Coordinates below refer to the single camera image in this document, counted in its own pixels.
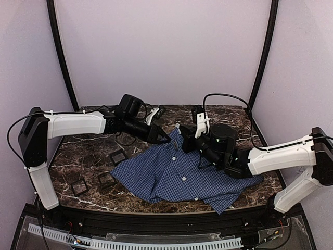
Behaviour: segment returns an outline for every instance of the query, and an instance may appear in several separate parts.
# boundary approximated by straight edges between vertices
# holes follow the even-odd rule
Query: shirt
[[[200,154],[182,150],[183,137],[178,129],[170,133],[170,143],[153,145],[140,155],[119,163],[111,175],[134,195],[149,203],[203,200],[221,214],[263,177],[234,179],[214,166],[199,169]],[[201,165],[209,162],[202,157]]]

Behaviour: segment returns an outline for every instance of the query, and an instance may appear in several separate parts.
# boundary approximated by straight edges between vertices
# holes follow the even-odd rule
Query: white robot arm
[[[198,150],[218,170],[233,178],[249,178],[272,170],[306,166],[302,175],[271,197],[275,211],[284,214],[313,191],[333,185],[333,145],[320,128],[313,128],[311,134],[284,144],[235,149],[236,131],[224,124],[210,126],[203,110],[193,110],[197,126],[180,126],[184,138],[183,151]]]
[[[19,134],[19,145],[25,168],[46,210],[59,205],[48,172],[47,140],[64,135],[124,132],[152,144],[169,142],[171,139],[161,127],[136,118],[142,104],[140,99],[124,95],[115,108],[104,106],[94,112],[56,114],[40,108],[31,109]]]

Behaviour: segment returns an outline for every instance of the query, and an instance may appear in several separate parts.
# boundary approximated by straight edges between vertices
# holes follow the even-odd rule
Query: marble surface
[[[166,112],[155,123],[162,126],[166,133],[171,132],[176,123],[192,124],[191,106],[166,105]],[[238,131],[237,146],[251,147],[250,121],[241,106],[208,106],[211,123],[224,123]],[[254,140],[261,142],[254,132]],[[118,141],[128,144],[133,139],[121,135]],[[98,176],[114,168],[109,155],[124,149],[129,158],[149,147],[149,144],[136,140],[131,146],[121,146],[115,141],[115,135],[74,135],[66,136],[50,168],[50,176],[63,206],[116,211],[124,213],[193,213],[213,211],[210,205],[202,201],[171,203],[162,201],[150,204],[129,192],[119,182],[114,181],[108,188],[102,189]],[[84,179],[89,191],[75,197],[71,184]],[[282,190],[275,171],[264,174],[264,181],[247,188],[234,202],[231,209],[264,205],[267,199]]]

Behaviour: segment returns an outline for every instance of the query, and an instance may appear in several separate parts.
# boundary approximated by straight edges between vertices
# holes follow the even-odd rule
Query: black frame pole
[[[79,111],[80,108],[79,108],[78,100],[76,99],[76,96],[74,93],[74,88],[73,88],[73,85],[72,85],[72,82],[71,82],[71,79],[69,76],[69,72],[68,72],[68,68],[67,68],[67,64],[66,64],[66,60],[65,60],[65,55],[62,50],[62,44],[61,44],[61,39],[60,39],[60,34],[59,34],[59,28],[58,28],[56,10],[54,7],[54,1],[46,0],[46,2],[47,2],[48,16],[50,18],[50,25],[51,25],[54,45],[56,47],[62,76],[65,81],[65,85],[66,85],[67,92],[68,92],[69,98],[71,100],[73,109],[74,109],[74,111]]]
[[[252,88],[252,92],[251,92],[251,96],[250,96],[250,100],[249,100],[249,105],[251,108],[253,108],[255,99],[258,95],[261,80],[262,80],[262,77],[263,77],[264,71],[265,71],[268,54],[270,52],[278,4],[279,4],[279,0],[272,0],[270,18],[268,19],[264,47],[262,49],[261,59],[260,59],[260,63],[259,63],[258,71],[257,71],[257,76],[255,77],[255,81],[253,84],[253,88]]]

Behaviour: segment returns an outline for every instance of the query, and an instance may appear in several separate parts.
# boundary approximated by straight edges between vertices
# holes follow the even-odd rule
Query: lavender wall
[[[202,103],[211,92],[250,96],[270,1],[56,3],[81,106],[116,104],[124,93],[155,104]]]
[[[262,86],[254,107],[269,144],[297,139],[319,126],[333,135],[333,2],[280,1]],[[290,183],[298,168],[283,171]],[[333,249],[333,188],[302,205],[318,250]]]
[[[33,189],[22,163],[6,143],[9,126],[34,106],[71,110],[58,65],[46,1],[0,1],[0,249],[10,249],[12,237]],[[18,148],[17,126],[11,140]],[[58,140],[52,140],[50,159]]]

